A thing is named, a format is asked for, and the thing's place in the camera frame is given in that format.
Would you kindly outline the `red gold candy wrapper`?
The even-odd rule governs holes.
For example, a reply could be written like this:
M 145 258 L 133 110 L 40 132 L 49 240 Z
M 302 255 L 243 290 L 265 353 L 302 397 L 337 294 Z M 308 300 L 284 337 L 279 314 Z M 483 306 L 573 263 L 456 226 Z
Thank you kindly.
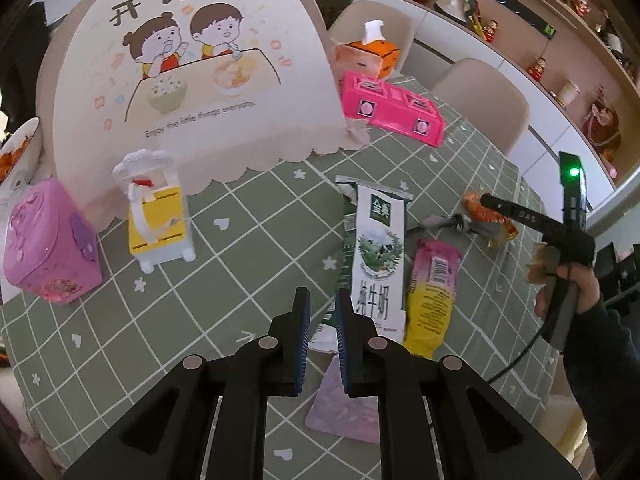
M 498 249 L 518 236 L 518 229 L 503 214 L 480 203 L 480 193 L 465 192 L 462 204 L 469 213 L 469 231 L 486 238 L 490 249 Z

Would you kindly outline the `small pink torn wrapper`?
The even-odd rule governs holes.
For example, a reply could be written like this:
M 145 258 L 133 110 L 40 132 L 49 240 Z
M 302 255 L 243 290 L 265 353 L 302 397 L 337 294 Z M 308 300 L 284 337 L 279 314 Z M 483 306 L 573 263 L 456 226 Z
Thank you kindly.
M 324 434 L 378 444 L 378 400 L 375 396 L 352 399 L 344 393 L 340 360 L 334 356 L 305 425 Z

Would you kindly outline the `magenta yellow snack wrapper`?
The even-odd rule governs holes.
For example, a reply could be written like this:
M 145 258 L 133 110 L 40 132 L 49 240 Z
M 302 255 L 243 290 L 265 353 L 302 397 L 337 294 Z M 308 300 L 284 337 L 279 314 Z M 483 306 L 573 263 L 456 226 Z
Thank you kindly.
M 433 359 L 448 330 L 457 297 L 462 255 L 439 240 L 419 240 L 406 301 L 404 346 L 410 353 Z

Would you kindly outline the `white green milk pouch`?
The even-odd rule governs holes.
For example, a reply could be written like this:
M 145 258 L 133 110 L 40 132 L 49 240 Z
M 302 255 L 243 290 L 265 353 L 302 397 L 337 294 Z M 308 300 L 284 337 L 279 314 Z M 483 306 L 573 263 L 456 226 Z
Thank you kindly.
M 413 195 L 346 176 L 337 176 L 335 184 L 344 198 L 337 288 L 350 293 L 352 310 L 370 318 L 380 336 L 400 344 L 406 327 L 406 215 Z

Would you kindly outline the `green checkered tablecloth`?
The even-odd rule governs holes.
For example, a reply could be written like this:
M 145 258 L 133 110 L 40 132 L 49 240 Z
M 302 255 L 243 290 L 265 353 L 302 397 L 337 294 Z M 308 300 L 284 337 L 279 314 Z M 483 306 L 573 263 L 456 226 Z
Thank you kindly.
M 408 226 L 431 214 L 462 211 L 467 190 L 493 192 L 541 210 L 541 199 L 452 101 L 414 79 L 394 82 L 432 99 L 446 120 L 445 142 L 430 148 L 371 128 L 355 154 L 311 155 L 247 170 L 232 183 L 189 198 L 196 258 L 144 274 L 128 252 L 125 221 L 100 234 L 104 283 L 66 306 L 20 292 L 1 308 L 1 338 L 28 422 L 55 466 L 66 469 L 140 400 L 180 358 L 228 356 L 266 333 L 296 287 L 311 293 L 311 322 L 333 299 L 342 261 L 343 204 L 336 176 L 408 191 Z M 539 235 L 520 235 L 502 252 L 450 229 L 424 237 L 462 252 L 458 296 L 436 359 L 461 356 L 491 378 L 533 338 L 538 322 L 526 283 Z M 265 479 L 379 479 L 373 444 L 305 426 L 331 358 L 309 351 L 296 399 L 270 398 Z

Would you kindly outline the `beige chair far right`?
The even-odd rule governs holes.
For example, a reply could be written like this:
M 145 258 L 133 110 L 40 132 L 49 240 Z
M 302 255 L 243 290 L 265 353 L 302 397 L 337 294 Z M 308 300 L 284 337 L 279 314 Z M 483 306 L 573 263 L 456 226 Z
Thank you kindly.
M 495 67 L 475 58 L 452 64 L 435 81 L 432 92 L 503 155 L 512 152 L 529 125 L 529 105 L 521 91 Z

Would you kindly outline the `pink toy box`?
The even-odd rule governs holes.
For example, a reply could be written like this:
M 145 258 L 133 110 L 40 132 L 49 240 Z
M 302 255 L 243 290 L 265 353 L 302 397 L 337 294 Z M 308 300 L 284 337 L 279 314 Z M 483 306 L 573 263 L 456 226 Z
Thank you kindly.
M 386 81 L 346 72 L 341 83 L 343 112 L 350 119 L 390 130 L 432 148 L 444 138 L 445 122 L 436 105 L 425 96 Z

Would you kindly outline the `white sideboard cabinet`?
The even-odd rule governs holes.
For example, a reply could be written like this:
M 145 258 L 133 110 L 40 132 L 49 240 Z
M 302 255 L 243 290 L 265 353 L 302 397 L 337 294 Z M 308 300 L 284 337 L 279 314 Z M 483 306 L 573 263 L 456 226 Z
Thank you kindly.
M 401 73 L 413 76 L 484 133 L 518 167 L 552 217 L 561 215 L 560 154 L 575 154 L 592 210 L 614 194 L 612 179 L 584 135 L 539 84 L 485 41 L 409 0 L 382 3 L 412 21 L 412 46 Z

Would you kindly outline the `pink plastic jar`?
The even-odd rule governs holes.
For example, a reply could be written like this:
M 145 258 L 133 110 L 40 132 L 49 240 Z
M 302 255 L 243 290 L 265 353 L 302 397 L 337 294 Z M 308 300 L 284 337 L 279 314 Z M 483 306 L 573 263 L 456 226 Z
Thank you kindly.
M 96 231 L 59 180 L 39 182 L 13 206 L 3 273 L 9 284 L 54 304 L 102 284 Z

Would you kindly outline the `orange tissue box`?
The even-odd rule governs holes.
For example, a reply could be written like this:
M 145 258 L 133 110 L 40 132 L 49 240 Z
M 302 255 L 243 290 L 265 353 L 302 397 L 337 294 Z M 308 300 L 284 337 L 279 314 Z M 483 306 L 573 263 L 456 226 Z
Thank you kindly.
M 392 73 L 400 57 L 400 49 L 383 35 L 384 22 L 371 20 L 364 23 L 361 40 L 335 46 L 338 67 L 344 72 L 386 79 Z

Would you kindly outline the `beige chair far left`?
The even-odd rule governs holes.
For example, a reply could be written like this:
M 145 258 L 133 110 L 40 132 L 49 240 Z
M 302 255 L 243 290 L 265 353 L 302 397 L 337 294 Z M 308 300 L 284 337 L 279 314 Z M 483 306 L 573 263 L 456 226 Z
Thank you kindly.
M 416 26 L 408 15 L 371 1 L 350 4 L 329 28 L 337 76 L 347 72 L 388 79 L 400 70 Z

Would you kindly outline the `beige chair behind cover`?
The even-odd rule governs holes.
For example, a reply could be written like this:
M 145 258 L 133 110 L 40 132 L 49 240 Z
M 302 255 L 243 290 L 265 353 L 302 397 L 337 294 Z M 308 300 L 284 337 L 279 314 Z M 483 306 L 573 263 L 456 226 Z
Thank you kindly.
M 48 175 L 58 175 L 58 159 L 55 155 L 54 109 L 55 91 L 58 77 L 68 50 L 75 35 L 78 22 L 70 23 L 70 17 L 60 18 L 50 29 L 50 42 L 39 67 L 36 87 L 36 116 L 40 120 L 39 129 L 43 140 L 43 167 Z

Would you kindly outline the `bowl with orange food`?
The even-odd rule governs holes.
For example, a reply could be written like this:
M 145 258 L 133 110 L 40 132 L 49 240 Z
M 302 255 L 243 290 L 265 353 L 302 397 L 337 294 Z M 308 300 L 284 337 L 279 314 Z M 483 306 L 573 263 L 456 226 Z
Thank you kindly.
M 1 194 L 8 195 L 34 175 L 42 150 L 40 119 L 30 118 L 18 128 L 1 149 Z

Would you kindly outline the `white cartoon food cover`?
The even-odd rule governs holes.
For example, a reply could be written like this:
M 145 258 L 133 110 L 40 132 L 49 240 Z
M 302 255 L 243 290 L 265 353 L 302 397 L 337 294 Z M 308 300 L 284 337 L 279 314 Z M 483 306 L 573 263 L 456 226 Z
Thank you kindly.
M 82 0 L 67 16 L 56 177 L 98 229 L 126 214 L 113 169 L 142 148 L 192 195 L 355 145 L 314 0 Z

